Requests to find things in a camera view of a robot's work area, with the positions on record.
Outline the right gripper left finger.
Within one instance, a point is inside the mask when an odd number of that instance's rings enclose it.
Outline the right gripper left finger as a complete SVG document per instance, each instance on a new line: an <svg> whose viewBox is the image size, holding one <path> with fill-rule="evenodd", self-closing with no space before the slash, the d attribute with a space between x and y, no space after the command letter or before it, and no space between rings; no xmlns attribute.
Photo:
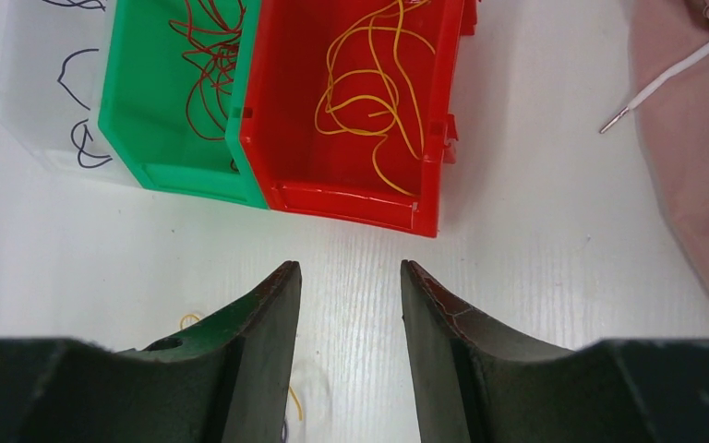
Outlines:
<svg viewBox="0 0 709 443"><path fill-rule="evenodd" d="M253 290L142 350L0 339L0 442L277 442L302 274Z"/></svg>

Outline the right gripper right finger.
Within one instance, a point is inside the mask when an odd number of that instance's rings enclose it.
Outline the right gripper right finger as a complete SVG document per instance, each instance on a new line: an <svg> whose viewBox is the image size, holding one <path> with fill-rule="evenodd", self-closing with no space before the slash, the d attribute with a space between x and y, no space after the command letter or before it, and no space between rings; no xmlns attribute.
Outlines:
<svg viewBox="0 0 709 443"><path fill-rule="evenodd" d="M425 442L709 442L709 339L568 350L513 329L401 265Z"/></svg>

